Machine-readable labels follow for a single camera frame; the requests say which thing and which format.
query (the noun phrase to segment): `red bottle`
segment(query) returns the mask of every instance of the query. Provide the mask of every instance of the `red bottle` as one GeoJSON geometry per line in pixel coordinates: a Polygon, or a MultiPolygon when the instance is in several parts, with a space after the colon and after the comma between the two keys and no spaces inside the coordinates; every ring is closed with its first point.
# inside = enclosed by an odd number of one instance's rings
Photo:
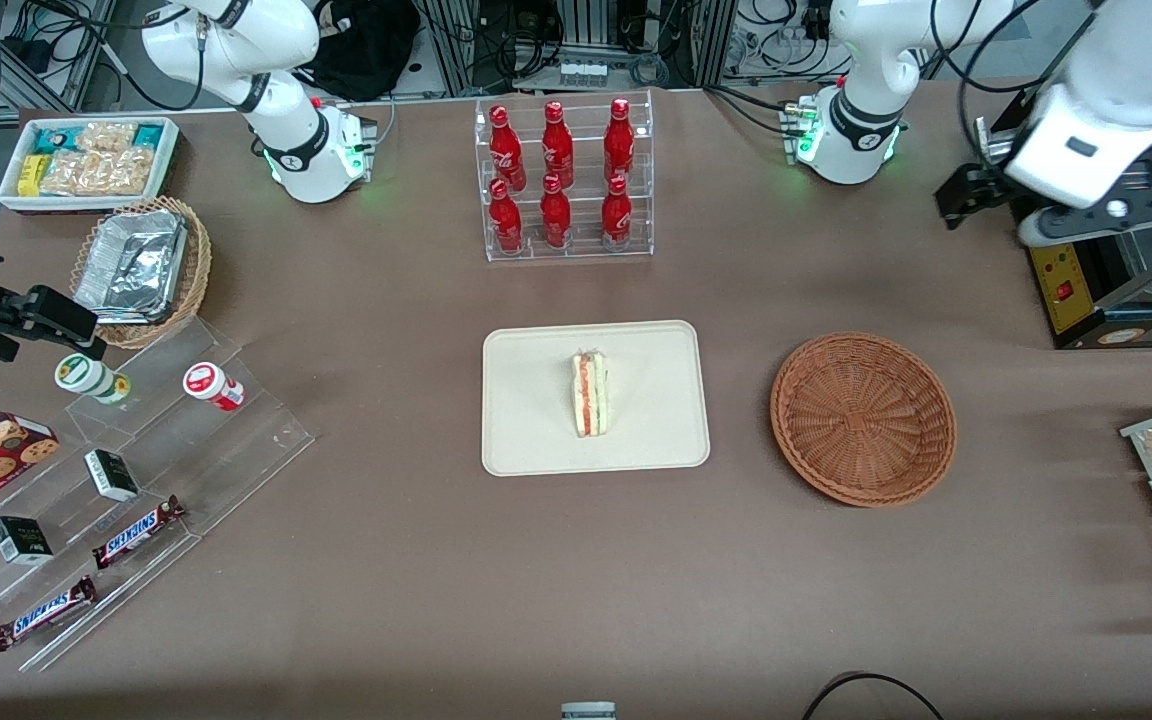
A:
{"type": "Polygon", "coordinates": [[[509,113],[495,105],[488,111],[492,119],[492,164],[497,176],[509,183],[509,190],[522,192],[526,187],[526,170],[522,169],[522,143],[509,127],[509,113]]]}
{"type": "Polygon", "coordinates": [[[608,182],[615,176],[630,176],[634,169],[634,128],[630,127],[630,101],[612,100],[612,122],[602,136],[602,174],[608,182]]]}
{"type": "Polygon", "coordinates": [[[573,205],[563,195],[563,183],[558,175],[545,176],[545,196],[540,198],[540,218],[545,222],[545,242],[554,250],[563,250],[571,242],[573,205]]]}
{"type": "Polygon", "coordinates": [[[563,104],[545,103],[545,135],[540,137],[545,150],[545,172],[556,174],[563,188],[576,182],[576,158],[573,152],[573,131],[563,122],[563,104]]]}
{"type": "Polygon", "coordinates": [[[626,250],[630,243],[630,213],[634,205],[626,197],[626,176],[615,176],[607,183],[602,200],[602,247],[612,252],[626,250]]]}
{"type": "Polygon", "coordinates": [[[522,252],[522,215],[518,214],[518,206],[509,197],[509,188],[502,179],[492,179],[488,191],[492,194],[488,214],[492,215],[492,229],[500,252],[517,255],[522,252]]]}

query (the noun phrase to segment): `snickers bar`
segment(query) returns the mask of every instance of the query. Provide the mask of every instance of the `snickers bar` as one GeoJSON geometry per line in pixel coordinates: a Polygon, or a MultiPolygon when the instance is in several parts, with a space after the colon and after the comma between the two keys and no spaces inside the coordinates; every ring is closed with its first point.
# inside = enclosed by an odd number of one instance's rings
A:
{"type": "Polygon", "coordinates": [[[35,607],[35,609],[29,611],[25,615],[18,616],[15,623],[0,626],[0,652],[23,641],[26,635],[35,632],[41,626],[54,623],[56,619],[60,619],[67,612],[83,605],[96,605],[97,600],[99,598],[96,597],[96,584],[92,583],[91,577],[83,575],[82,579],[78,579],[78,584],[74,585],[74,588],[69,588],[68,591],[35,607]]]}
{"type": "Polygon", "coordinates": [[[146,516],[132,523],[131,528],[109,538],[109,541],[105,543],[104,546],[92,550],[92,556],[96,556],[96,568],[101,570],[109,568],[115,560],[127,555],[138,544],[146,541],[150,536],[168,526],[170,521],[182,515],[184,515],[184,507],[180,506],[174,495],[169,497],[168,500],[160,502],[152,511],[149,511],[146,516]]]}

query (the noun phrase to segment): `clear acrylic shelf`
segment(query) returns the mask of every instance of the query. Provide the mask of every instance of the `clear acrylic shelf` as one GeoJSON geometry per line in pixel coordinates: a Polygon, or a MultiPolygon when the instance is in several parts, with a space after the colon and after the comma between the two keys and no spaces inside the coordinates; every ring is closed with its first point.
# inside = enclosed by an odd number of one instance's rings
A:
{"type": "Polygon", "coordinates": [[[563,118],[573,132],[576,154],[576,182],[567,188],[573,206],[573,240],[566,250],[554,250],[544,241],[540,219],[541,179],[545,177],[540,137],[545,132],[544,104],[550,97],[494,97],[477,101],[473,123],[473,149],[479,169],[479,204],[483,206],[484,249],[490,262],[497,260],[568,260],[614,259],[652,255],[655,250],[654,223],[654,150],[652,94],[562,94],[563,118]],[[602,199],[607,197],[607,179],[602,176],[602,134],[607,132],[612,100],[624,97],[630,101],[630,124],[634,126],[634,169],[627,181],[627,195],[634,204],[630,214],[630,240],[626,250],[612,252],[602,247],[602,199]],[[500,252],[488,214],[488,182],[495,176],[492,165],[492,124],[486,113],[493,105],[509,111],[509,124],[522,142],[522,167],[526,187],[513,194],[522,214],[522,252],[500,252]]]}
{"type": "Polygon", "coordinates": [[[9,486],[0,493],[0,515],[38,520],[55,552],[32,568],[8,564],[0,555],[0,624],[67,591],[83,575],[91,575],[100,596],[96,606],[74,611],[1,653],[21,670],[52,665],[314,441],[256,381],[238,348],[200,319],[182,323],[119,372],[132,379],[131,395],[118,406],[74,401],[51,423],[61,452],[32,478],[20,479],[14,492],[9,486]],[[180,378],[197,361],[212,361],[243,384],[247,400],[233,414],[184,395],[180,378]],[[123,456],[141,485],[136,501],[114,502],[96,492],[83,464],[93,447],[123,456]],[[183,518],[109,568],[96,569],[92,548],[172,495],[184,506],[183,518]]]}

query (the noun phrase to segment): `wicker basket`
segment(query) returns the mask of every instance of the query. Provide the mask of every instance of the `wicker basket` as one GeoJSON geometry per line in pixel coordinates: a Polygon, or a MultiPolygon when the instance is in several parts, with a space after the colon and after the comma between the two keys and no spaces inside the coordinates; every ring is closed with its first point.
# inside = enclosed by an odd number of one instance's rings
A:
{"type": "MultiPolygon", "coordinates": [[[[172,325],[197,313],[198,306],[202,305],[202,296],[207,290],[207,273],[211,272],[211,240],[207,237],[207,228],[202,227],[202,222],[198,222],[198,215],[183,202],[175,200],[173,197],[156,197],[153,200],[137,202],[137,204],[128,205],[127,209],[115,210],[106,218],[147,213],[151,210],[172,210],[185,218],[189,222],[185,255],[183,264],[180,266],[177,289],[173,300],[174,309],[168,319],[157,325],[97,325],[96,335],[98,338],[109,344],[127,348],[127,350],[139,350],[147,343],[154,342],[156,338],[161,336],[172,325]]],[[[78,251],[78,263],[74,264],[73,273],[69,274],[70,295],[78,290],[78,281],[83,278],[83,270],[88,267],[88,252],[91,252],[96,228],[88,233],[88,241],[83,242],[83,249],[78,251]]]]}
{"type": "Polygon", "coordinates": [[[904,505],[941,482],[957,425],[937,374],[895,342],[835,333],[797,348],[772,386],[772,429],[820,492],[863,507],[904,505]]]}

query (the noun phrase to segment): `brown tabletop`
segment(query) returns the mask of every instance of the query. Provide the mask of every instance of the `brown tabletop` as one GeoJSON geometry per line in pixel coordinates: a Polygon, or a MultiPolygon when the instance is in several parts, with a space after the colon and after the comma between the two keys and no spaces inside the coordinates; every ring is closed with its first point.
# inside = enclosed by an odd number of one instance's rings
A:
{"type": "MultiPolygon", "coordinates": [[[[238,115],[179,115],[202,314],[320,439],[51,669],[0,657],[0,717],[771,719],[842,670],[952,719],[1152,715],[1152,497],[1116,432],[1152,415],[1152,351],[1051,350],[1006,211],[943,229],[952,86],[861,187],[706,94],[654,101],[657,255],[577,268],[484,260],[472,103],[401,106],[376,182],[320,206],[238,115]],[[486,334],[672,318],[699,333],[708,462],[486,473],[486,334]],[[909,347],[954,400],[954,467],[911,506],[838,505],[774,445],[776,366],[833,331],[909,347]]],[[[91,222],[5,211],[0,282],[67,287],[91,222]]],[[[61,355],[0,364],[0,409],[58,414],[61,355]]],[[[849,687],[818,717],[918,712],[849,687]]]]}

